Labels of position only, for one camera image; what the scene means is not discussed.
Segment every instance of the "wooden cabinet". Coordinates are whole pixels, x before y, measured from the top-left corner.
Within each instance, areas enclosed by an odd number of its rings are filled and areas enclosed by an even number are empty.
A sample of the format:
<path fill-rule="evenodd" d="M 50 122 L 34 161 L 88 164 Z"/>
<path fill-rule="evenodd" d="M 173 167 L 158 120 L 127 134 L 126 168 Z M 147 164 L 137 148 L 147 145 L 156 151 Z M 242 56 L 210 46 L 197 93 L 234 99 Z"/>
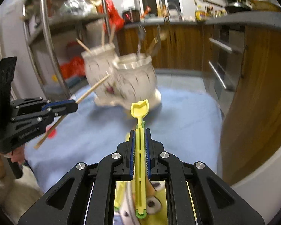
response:
<path fill-rule="evenodd" d="M 281 32 L 246 27 L 243 78 L 221 135 L 223 179 L 234 184 L 281 146 Z"/>
<path fill-rule="evenodd" d="M 146 40 L 141 52 L 145 52 L 157 35 L 156 26 L 146 26 Z M 170 25 L 169 35 L 161 42 L 161 49 L 153 57 L 155 68 L 201 70 L 202 65 L 202 26 Z M 137 28 L 123 29 L 118 32 L 120 55 L 136 53 L 138 36 Z"/>
<path fill-rule="evenodd" d="M 202 67 L 202 26 L 174 25 L 173 68 L 201 71 Z"/>

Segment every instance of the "kitchen counter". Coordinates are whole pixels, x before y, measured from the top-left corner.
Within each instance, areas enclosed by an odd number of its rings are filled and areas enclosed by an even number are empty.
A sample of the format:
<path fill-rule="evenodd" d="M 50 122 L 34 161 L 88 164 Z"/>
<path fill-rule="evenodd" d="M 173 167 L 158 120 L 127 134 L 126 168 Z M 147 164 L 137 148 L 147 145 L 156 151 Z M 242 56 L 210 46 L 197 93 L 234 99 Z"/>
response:
<path fill-rule="evenodd" d="M 164 24 L 162 18 L 147 19 L 144 22 L 132 23 L 124 26 L 125 29 L 135 28 L 138 25 L 152 26 L 156 24 Z M 227 16 L 209 19 L 205 22 L 194 21 L 179 21 L 177 19 L 170 20 L 171 25 L 225 25 L 238 24 L 250 25 L 256 27 L 266 27 L 273 30 L 281 31 L 281 13 L 264 12 L 264 11 L 249 11 L 241 13 L 228 14 Z"/>

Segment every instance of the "wooden chopstick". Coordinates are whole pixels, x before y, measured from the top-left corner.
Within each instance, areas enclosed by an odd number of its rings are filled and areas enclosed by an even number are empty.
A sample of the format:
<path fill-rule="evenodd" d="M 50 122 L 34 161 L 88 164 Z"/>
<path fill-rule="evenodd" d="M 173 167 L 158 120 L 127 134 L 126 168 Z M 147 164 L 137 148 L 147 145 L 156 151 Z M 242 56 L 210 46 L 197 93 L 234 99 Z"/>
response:
<path fill-rule="evenodd" d="M 90 93 L 92 93 L 95 89 L 97 89 L 105 80 L 107 80 L 110 77 L 110 74 L 106 75 L 104 78 L 102 78 L 101 80 L 99 80 L 96 84 L 94 84 L 86 93 L 84 93 L 77 101 L 76 103 L 79 104 L 81 101 L 83 101 Z M 66 117 L 66 115 L 61 116 L 55 124 L 53 124 L 53 126 L 44 134 L 44 136 L 41 138 L 41 140 L 35 145 L 35 149 L 38 149 L 42 143 L 47 139 L 47 137 L 49 136 L 49 134 L 52 133 L 52 131 L 61 123 L 62 120 L 64 120 L 64 118 Z"/>
<path fill-rule="evenodd" d="M 90 51 L 90 49 L 85 45 L 85 44 L 83 44 L 83 42 L 81 42 L 80 40 L 78 40 L 78 39 L 76 39 L 76 41 L 79 43 L 79 45 L 80 46 L 82 46 L 88 53 L 92 53 L 91 51 Z"/>

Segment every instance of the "yellow toy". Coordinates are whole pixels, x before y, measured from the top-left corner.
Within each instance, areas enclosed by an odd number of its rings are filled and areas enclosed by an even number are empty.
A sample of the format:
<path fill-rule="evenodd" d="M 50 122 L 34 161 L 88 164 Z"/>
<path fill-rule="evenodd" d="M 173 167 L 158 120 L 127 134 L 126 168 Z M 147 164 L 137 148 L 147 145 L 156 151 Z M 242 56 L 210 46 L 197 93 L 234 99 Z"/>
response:
<path fill-rule="evenodd" d="M 149 112 L 148 100 L 132 103 L 131 115 L 138 120 L 135 130 L 135 214 L 138 218 L 146 217 L 146 151 L 143 118 Z"/>

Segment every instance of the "oven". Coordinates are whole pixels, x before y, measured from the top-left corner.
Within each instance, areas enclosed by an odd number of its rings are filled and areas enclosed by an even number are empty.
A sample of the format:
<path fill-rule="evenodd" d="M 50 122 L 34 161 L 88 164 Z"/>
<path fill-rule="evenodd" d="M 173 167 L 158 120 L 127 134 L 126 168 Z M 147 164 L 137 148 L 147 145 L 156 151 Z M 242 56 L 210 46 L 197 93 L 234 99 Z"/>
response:
<path fill-rule="evenodd" d="M 240 25 L 215 26 L 209 38 L 212 59 L 208 62 L 213 72 L 211 95 L 217 100 L 224 116 L 227 115 L 234 93 L 242 77 L 245 50 L 245 27 Z"/>

